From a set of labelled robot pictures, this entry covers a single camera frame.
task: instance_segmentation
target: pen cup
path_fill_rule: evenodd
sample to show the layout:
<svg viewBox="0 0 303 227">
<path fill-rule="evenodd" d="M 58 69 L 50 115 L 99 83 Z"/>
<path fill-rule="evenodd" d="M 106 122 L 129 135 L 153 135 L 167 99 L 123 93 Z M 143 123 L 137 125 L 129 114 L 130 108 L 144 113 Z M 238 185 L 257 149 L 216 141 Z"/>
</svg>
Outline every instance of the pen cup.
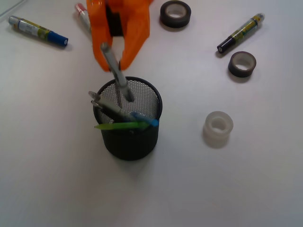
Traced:
<svg viewBox="0 0 303 227">
<path fill-rule="evenodd" d="M 121 94 L 115 80 L 106 83 L 98 94 L 114 102 L 127 112 L 136 111 L 152 119 L 159 120 L 162 113 L 162 99 L 157 89 L 144 79 L 126 77 L 135 101 L 128 102 Z M 114 121 L 94 107 L 94 115 L 99 124 Z M 138 160 L 147 156 L 156 146 L 159 126 L 146 129 L 101 130 L 107 150 L 122 160 Z"/>
</svg>

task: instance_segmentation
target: pen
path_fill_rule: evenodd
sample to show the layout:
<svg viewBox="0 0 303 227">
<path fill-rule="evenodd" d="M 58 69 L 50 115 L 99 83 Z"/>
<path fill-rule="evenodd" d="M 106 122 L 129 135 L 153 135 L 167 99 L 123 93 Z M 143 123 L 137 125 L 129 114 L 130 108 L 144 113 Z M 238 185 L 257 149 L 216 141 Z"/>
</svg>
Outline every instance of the pen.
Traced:
<svg viewBox="0 0 303 227">
<path fill-rule="evenodd" d="M 133 116 L 131 116 L 128 112 L 121 109 L 115 103 L 104 98 L 103 96 L 92 91 L 89 91 L 89 96 L 92 97 L 94 99 L 94 102 L 98 104 L 102 109 L 106 109 L 106 111 L 110 112 L 113 117 L 117 118 L 117 116 L 119 116 L 120 119 L 123 119 L 124 122 L 136 121 L 136 119 Z"/>
<path fill-rule="evenodd" d="M 78 17 L 80 18 L 82 24 L 89 32 L 91 32 L 89 13 L 87 12 L 87 9 L 81 3 L 76 4 L 75 9 L 78 12 Z"/>
<path fill-rule="evenodd" d="M 128 82 L 126 78 L 123 76 L 120 66 L 114 56 L 114 53 L 110 49 L 110 46 L 108 43 L 103 43 L 101 44 L 101 51 L 109 65 L 109 68 L 111 72 L 114 74 L 114 77 L 116 79 L 116 82 L 120 88 L 121 93 L 125 97 L 125 99 L 128 102 L 133 102 L 134 101 L 134 95 L 132 94 L 132 91 L 130 90 L 128 86 Z"/>
<path fill-rule="evenodd" d="M 45 27 L 34 24 L 28 20 L 10 16 L 9 24 L 12 25 L 15 29 L 26 32 L 28 34 L 34 35 L 48 42 L 52 42 L 61 46 L 66 46 L 68 42 L 68 38 L 65 38 L 62 35 L 59 35 Z"/>
<path fill-rule="evenodd" d="M 100 106 L 98 103 L 96 103 L 94 100 L 91 101 L 94 107 L 99 108 L 102 113 L 104 113 L 107 117 L 114 120 L 114 122 L 125 122 L 125 119 L 112 111 L 111 109 L 107 108 L 106 106 Z"/>
<path fill-rule="evenodd" d="M 100 124 L 95 126 L 96 129 L 101 129 L 101 130 L 144 129 L 146 127 L 148 127 L 148 123 L 145 122 L 112 123 L 112 124 Z"/>
<path fill-rule="evenodd" d="M 242 25 L 238 30 L 232 33 L 227 39 L 217 46 L 218 52 L 224 53 L 228 48 L 243 39 L 249 32 L 257 29 L 264 18 L 265 15 L 263 13 L 258 13 L 253 18 L 249 19 L 244 25 Z"/>
</svg>

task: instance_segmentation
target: tape roll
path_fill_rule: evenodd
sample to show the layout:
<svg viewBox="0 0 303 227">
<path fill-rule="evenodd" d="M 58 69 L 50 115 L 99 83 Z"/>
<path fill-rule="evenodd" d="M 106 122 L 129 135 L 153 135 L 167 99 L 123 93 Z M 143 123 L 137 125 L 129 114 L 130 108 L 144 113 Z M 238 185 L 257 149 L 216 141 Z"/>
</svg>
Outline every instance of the tape roll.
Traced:
<svg viewBox="0 0 303 227">
<path fill-rule="evenodd" d="M 246 69 L 241 69 L 237 65 L 245 66 Z M 228 70 L 236 77 L 249 77 L 257 65 L 255 57 L 248 52 L 240 51 L 232 55 L 228 64 Z"/>
<path fill-rule="evenodd" d="M 191 9 L 182 1 L 168 1 L 161 6 L 160 21 L 167 27 L 180 28 L 190 21 Z"/>
</svg>

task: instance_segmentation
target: gray pen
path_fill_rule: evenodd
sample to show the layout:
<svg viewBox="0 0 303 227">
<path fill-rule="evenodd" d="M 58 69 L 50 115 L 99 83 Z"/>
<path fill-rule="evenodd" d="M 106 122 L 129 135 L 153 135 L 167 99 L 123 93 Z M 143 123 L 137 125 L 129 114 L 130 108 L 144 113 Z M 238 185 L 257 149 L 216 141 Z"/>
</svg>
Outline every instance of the gray pen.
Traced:
<svg viewBox="0 0 303 227">
<path fill-rule="evenodd" d="M 108 43 L 103 43 L 103 44 L 101 44 L 100 48 L 108 63 L 109 69 L 114 74 L 115 80 L 120 88 L 121 93 L 123 94 L 123 96 L 125 97 L 125 99 L 128 102 L 133 102 L 134 95 L 133 95 L 130 87 L 128 86 L 128 82 L 127 82 L 125 76 L 123 76 L 123 74 L 120 70 L 119 63 L 117 62 L 117 59 L 114 56 L 114 53 L 110 49 L 110 46 L 108 45 Z"/>
<path fill-rule="evenodd" d="M 104 98 L 103 96 L 101 96 L 95 92 L 92 92 L 92 91 L 89 91 L 89 96 L 95 100 L 95 103 L 98 104 L 100 106 L 100 108 L 105 107 L 106 109 L 110 110 L 110 112 L 112 112 L 116 115 L 119 115 L 121 118 L 125 119 L 128 122 L 137 121 L 136 118 L 133 117 L 130 113 L 121 109 L 119 106 L 117 106 L 115 103 L 108 100 L 107 98 Z"/>
</svg>

